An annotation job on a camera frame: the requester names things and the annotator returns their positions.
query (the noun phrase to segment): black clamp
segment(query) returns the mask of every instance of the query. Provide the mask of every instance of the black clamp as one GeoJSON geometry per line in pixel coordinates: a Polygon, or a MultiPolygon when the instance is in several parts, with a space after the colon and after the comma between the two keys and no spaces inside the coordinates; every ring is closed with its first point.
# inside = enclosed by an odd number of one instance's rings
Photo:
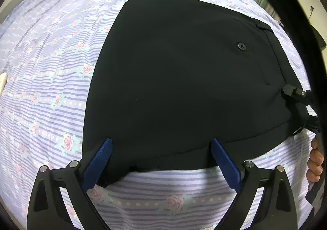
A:
{"type": "MultiPolygon", "coordinates": [[[[86,190],[96,182],[94,177],[99,176],[98,169],[104,167],[111,156],[112,143],[108,140],[80,162],[72,161],[66,168],[50,170],[42,166],[39,169],[28,207],[27,230],[77,230],[68,215],[59,187],[67,189],[85,230],[110,230],[86,194],[86,190]]],[[[264,187],[264,192],[248,229],[297,229],[292,189],[282,166],[270,170],[258,168],[252,161],[238,161],[217,139],[211,142],[210,147],[228,185],[237,192],[215,230],[239,230],[259,187],[264,187]]]]}
{"type": "MultiPolygon", "coordinates": [[[[311,106],[311,108],[316,112],[315,101],[313,98],[313,93],[310,90],[303,91],[299,88],[296,88],[292,85],[286,84],[283,88],[283,92],[294,98],[296,101],[306,105],[311,106]]],[[[317,116],[310,115],[304,126],[306,129],[316,134],[316,138],[320,138],[320,123],[317,116]]],[[[318,146],[319,151],[324,154],[324,148],[321,148],[322,143],[318,146]]],[[[325,185],[325,172],[326,172],[326,161],[324,160],[323,172],[320,175],[323,179],[319,179],[316,183],[310,183],[308,187],[308,193],[305,195],[306,200],[314,207],[315,213],[320,208],[322,198],[323,198],[323,189],[325,185]]]]}

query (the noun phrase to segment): blue gripper pad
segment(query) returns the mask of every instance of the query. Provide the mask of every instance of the blue gripper pad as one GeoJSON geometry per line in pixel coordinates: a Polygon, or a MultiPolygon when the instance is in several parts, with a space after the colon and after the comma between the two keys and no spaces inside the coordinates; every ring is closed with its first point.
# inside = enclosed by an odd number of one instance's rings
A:
{"type": "Polygon", "coordinates": [[[236,168],[233,161],[229,158],[227,152],[221,146],[219,141],[214,138],[210,144],[212,156],[215,158],[223,176],[231,189],[238,193],[241,189],[241,173],[236,168]]]}
{"type": "Polygon", "coordinates": [[[94,188],[111,155],[112,140],[108,138],[94,155],[84,171],[84,181],[82,184],[82,190],[84,192],[94,188]]]}

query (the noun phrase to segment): pink rose pattern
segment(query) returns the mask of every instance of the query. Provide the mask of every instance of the pink rose pattern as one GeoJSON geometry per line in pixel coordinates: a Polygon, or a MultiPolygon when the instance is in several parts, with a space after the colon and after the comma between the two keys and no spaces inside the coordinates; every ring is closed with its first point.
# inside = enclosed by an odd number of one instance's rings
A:
{"type": "Polygon", "coordinates": [[[51,165],[50,165],[49,161],[44,161],[43,165],[48,166],[48,168],[51,169],[51,165]]]}
{"type": "Polygon", "coordinates": [[[19,99],[20,99],[20,100],[23,100],[24,97],[25,97],[25,94],[26,94],[25,92],[22,92],[21,95],[19,96],[19,99]]]}
{"type": "Polygon", "coordinates": [[[80,30],[77,29],[76,31],[74,31],[73,36],[76,36],[79,32],[80,32],[80,30]]]}
{"type": "Polygon", "coordinates": [[[67,205],[67,204],[65,204],[65,206],[66,206],[66,209],[67,209],[67,212],[68,212],[69,216],[71,218],[76,218],[77,214],[76,214],[74,208],[72,206],[70,206],[70,205],[67,205]]]}
{"type": "Polygon", "coordinates": [[[22,206],[22,215],[24,216],[24,217],[27,217],[27,212],[28,212],[28,207],[26,207],[26,206],[22,206]]]}
{"type": "Polygon", "coordinates": [[[7,114],[8,114],[8,108],[5,107],[5,108],[3,109],[3,112],[4,112],[5,115],[7,115],[7,114]]]}
{"type": "Polygon", "coordinates": [[[14,187],[17,189],[18,188],[18,183],[17,183],[16,178],[13,177],[12,183],[13,183],[14,187]]]}
{"type": "Polygon", "coordinates": [[[171,211],[180,211],[185,199],[181,195],[172,195],[167,198],[167,208],[171,211]]]}
{"type": "Polygon", "coordinates": [[[58,94],[55,98],[55,107],[57,107],[60,104],[60,101],[62,99],[62,94],[58,94]]]}
{"type": "Polygon", "coordinates": [[[102,201],[103,200],[103,196],[96,190],[96,187],[90,189],[88,191],[88,195],[94,201],[102,201]]]}
{"type": "Polygon", "coordinates": [[[14,168],[15,168],[16,172],[21,176],[22,175],[22,167],[21,167],[21,165],[18,164],[18,163],[15,163],[14,164],[14,168]]]}
{"type": "Polygon", "coordinates": [[[83,42],[78,42],[76,45],[76,49],[77,50],[81,50],[85,47],[85,44],[83,42]]]}
{"type": "Polygon", "coordinates": [[[70,134],[65,133],[63,135],[63,147],[66,151],[71,151],[72,150],[72,146],[73,146],[73,138],[70,134]]]}
{"type": "Polygon", "coordinates": [[[72,26],[77,26],[78,23],[79,23],[78,20],[74,20],[72,26]]]}
{"type": "Polygon", "coordinates": [[[31,128],[31,132],[33,133],[33,135],[36,135],[36,132],[38,130],[38,122],[34,121],[32,124],[32,128],[31,128]]]}
{"type": "Polygon", "coordinates": [[[25,154],[26,153],[26,149],[25,149],[23,144],[20,144],[18,149],[19,149],[20,154],[25,154]]]}
{"type": "Polygon", "coordinates": [[[16,79],[17,79],[17,75],[13,75],[13,76],[11,77],[11,81],[16,81],[16,79]]]}
{"type": "Polygon", "coordinates": [[[37,103],[37,100],[38,100],[38,98],[39,98],[39,95],[37,94],[37,93],[35,93],[34,94],[34,96],[33,96],[33,103],[37,103]]]}
{"type": "Polygon", "coordinates": [[[55,72],[51,75],[52,78],[55,78],[57,76],[59,69],[55,69],[55,72]]]}
{"type": "Polygon", "coordinates": [[[82,74],[83,75],[88,75],[93,71],[93,67],[90,66],[89,64],[84,64],[82,67],[82,74]]]}
{"type": "Polygon", "coordinates": [[[110,31],[110,27],[109,26],[105,26],[103,27],[103,31],[108,33],[110,31]]]}

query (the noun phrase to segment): bedsheet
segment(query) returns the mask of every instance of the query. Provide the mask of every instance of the bedsheet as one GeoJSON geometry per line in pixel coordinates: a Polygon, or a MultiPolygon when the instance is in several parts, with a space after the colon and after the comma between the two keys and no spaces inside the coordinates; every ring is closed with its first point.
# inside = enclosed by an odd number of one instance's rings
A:
{"type": "MultiPolygon", "coordinates": [[[[85,104],[105,38],[127,0],[24,0],[0,26],[0,73],[8,82],[0,99],[0,196],[26,226],[38,168],[65,167],[80,160],[85,104]]],[[[252,0],[201,0],[269,24],[304,89],[303,63],[285,32],[252,0]]],[[[311,206],[305,200],[309,131],[302,131],[253,161],[264,168],[283,165],[295,197],[299,226],[311,206]]],[[[67,192],[73,223],[82,229],[67,192]]],[[[114,230],[213,230],[235,191],[218,167],[191,171],[133,172],[107,188],[88,191],[114,230]]],[[[243,224],[258,207],[259,189],[243,224]]]]}

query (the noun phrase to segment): finger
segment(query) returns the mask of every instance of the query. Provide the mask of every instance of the finger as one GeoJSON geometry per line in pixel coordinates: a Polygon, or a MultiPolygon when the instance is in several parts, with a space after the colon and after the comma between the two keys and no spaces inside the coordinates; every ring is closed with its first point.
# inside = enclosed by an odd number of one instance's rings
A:
{"type": "Polygon", "coordinates": [[[323,168],[321,166],[319,166],[318,164],[316,164],[314,161],[312,161],[311,159],[308,160],[308,168],[315,173],[317,176],[321,175],[321,173],[323,172],[323,168]]]}
{"type": "Polygon", "coordinates": [[[311,141],[311,147],[315,150],[317,149],[318,147],[318,141],[316,138],[314,138],[312,141],[311,141]]]}
{"type": "Polygon", "coordinates": [[[311,150],[310,151],[310,159],[314,161],[319,166],[322,165],[324,161],[323,155],[318,150],[311,150]]]}
{"type": "Polygon", "coordinates": [[[308,170],[308,171],[307,171],[306,176],[307,176],[307,180],[308,180],[309,182],[314,182],[314,183],[315,183],[315,182],[318,182],[319,179],[320,179],[320,177],[317,176],[315,173],[313,173],[311,170],[308,170]]]}

